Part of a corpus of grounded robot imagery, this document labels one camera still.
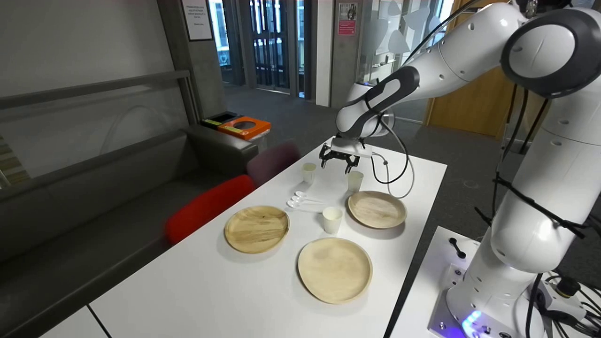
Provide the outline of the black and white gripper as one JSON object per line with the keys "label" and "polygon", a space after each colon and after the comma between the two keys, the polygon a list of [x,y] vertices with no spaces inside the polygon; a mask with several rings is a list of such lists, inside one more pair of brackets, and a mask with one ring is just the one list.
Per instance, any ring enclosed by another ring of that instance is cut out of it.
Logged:
{"label": "black and white gripper", "polygon": [[330,140],[319,151],[319,166],[325,170],[332,159],[345,159],[345,174],[351,174],[360,159],[370,159],[372,155],[373,149],[362,142]]}

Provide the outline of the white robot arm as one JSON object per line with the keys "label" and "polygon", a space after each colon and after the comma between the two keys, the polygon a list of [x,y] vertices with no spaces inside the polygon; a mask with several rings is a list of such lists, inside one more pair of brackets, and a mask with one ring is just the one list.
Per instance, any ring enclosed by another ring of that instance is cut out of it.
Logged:
{"label": "white robot arm", "polygon": [[445,97],[492,68],[552,108],[445,309],[454,335],[531,338],[544,333],[529,309],[535,279],[559,266],[601,192],[599,12],[554,5],[527,14],[524,0],[477,10],[388,78],[355,87],[319,159],[355,168],[366,142],[387,132],[392,106]]}

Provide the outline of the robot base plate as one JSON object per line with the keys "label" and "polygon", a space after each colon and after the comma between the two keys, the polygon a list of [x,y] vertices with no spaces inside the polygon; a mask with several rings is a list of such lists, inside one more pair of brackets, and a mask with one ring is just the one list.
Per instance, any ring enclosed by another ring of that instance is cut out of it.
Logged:
{"label": "robot base plate", "polygon": [[503,258],[484,239],[460,281],[441,294],[430,328],[437,329],[437,316],[447,316],[443,338],[522,338],[516,307],[535,275],[524,260]]}

